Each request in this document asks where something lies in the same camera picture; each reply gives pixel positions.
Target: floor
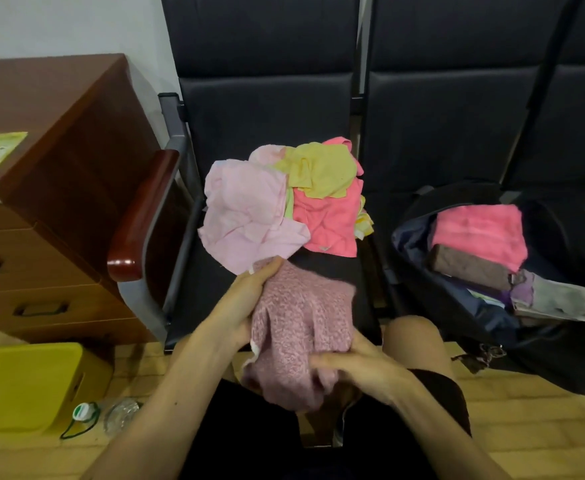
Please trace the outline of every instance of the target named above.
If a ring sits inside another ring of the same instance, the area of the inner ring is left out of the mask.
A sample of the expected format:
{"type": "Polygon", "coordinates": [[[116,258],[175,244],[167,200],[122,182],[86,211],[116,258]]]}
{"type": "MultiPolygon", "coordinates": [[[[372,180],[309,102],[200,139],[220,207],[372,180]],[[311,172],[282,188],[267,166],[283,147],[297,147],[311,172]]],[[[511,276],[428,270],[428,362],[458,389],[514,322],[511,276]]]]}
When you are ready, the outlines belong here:
{"type": "MultiPolygon", "coordinates": [[[[0,332],[0,344],[18,343],[0,332]]],[[[447,344],[451,354],[457,345],[447,344]]],[[[241,357],[233,365],[238,369],[241,357]]],[[[119,346],[109,396],[142,402],[159,384],[168,358],[161,346],[119,346]]],[[[473,434],[514,477],[585,480],[585,397],[571,395],[543,379],[500,371],[472,376],[456,363],[466,395],[473,434]]],[[[312,433],[300,418],[300,429],[312,433]]],[[[107,444],[100,429],[61,443],[54,438],[0,444],[0,479],[79,478],[107,444]]]]}

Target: black shorts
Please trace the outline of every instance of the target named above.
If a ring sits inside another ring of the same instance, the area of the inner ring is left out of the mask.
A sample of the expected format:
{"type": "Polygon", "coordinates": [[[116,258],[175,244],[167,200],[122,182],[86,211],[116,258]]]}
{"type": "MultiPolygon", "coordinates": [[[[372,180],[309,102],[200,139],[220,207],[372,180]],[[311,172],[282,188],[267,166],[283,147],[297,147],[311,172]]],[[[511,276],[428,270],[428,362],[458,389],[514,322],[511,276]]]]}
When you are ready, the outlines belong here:
{"type": "MultiPolygon", "coordinates": [[[[460,387],[435,372],[412,372],[470,435],[460,387]]],[[[295,413],[222,380],[192,443],[182,476],[242,473],[251,480],[437,478],[400,416],[368,395],[346,411],[343,441],[342,448],[304,449],[295,413]],[[397,468],[403,476],[397,476],[397,468]]]]}

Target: chair backrest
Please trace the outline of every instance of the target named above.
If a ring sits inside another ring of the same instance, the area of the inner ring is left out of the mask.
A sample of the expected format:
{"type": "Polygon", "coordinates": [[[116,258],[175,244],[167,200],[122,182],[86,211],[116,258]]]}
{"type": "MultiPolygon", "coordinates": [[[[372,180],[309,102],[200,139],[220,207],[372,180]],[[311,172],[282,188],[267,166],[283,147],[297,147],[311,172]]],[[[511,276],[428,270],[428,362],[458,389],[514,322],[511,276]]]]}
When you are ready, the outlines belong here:
{"type": "Polygon", "coordinates": [[[505,184],[585,182],[585,0],[577,7],[539,113],[505,184]]]}
{"type": "Polygon", "coordinates": [[[373,0],[370,192],[499,181],[568,0],[373,0]]]}
{"type": "Polygon", "coordinates": [[[201,177],[348,136],[359,0],[162,0],[201,177]]]}

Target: forearm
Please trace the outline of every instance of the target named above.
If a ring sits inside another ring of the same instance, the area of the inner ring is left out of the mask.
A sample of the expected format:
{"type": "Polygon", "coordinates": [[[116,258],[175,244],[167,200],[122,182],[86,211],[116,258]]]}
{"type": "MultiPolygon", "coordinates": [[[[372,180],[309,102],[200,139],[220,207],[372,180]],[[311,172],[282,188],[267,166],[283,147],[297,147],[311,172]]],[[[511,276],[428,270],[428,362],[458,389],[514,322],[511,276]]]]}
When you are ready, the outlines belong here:
{"type": "Polygon", "coordinates": [[[510,480],[421,384],[398,392],[394,407],[440,480],[510,480]]]}
{"type": "Polygon", "coordinates": [[[82,478],[173,479],[178,476],[221,376],[236,352],[204,321],[180,350],[134,421],[82,478]]]}

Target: person's left hand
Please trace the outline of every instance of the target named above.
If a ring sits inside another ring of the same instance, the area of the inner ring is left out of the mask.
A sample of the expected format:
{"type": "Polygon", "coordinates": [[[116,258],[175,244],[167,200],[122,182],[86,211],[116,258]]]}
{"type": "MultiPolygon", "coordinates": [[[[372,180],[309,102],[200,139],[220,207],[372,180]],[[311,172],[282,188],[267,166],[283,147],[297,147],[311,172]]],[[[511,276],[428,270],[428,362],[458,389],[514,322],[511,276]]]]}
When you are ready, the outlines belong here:
{"type": "Polygon", "coordinates": [[[284,259],[277,256],[254,274],[248,271],[237,276],[226,294],[214,307],[208,320],[214,321],[233,339],[238,349],[250,341],[250,320],[264,290],[265,281],[273,276],[283,264],[284,259]]]}

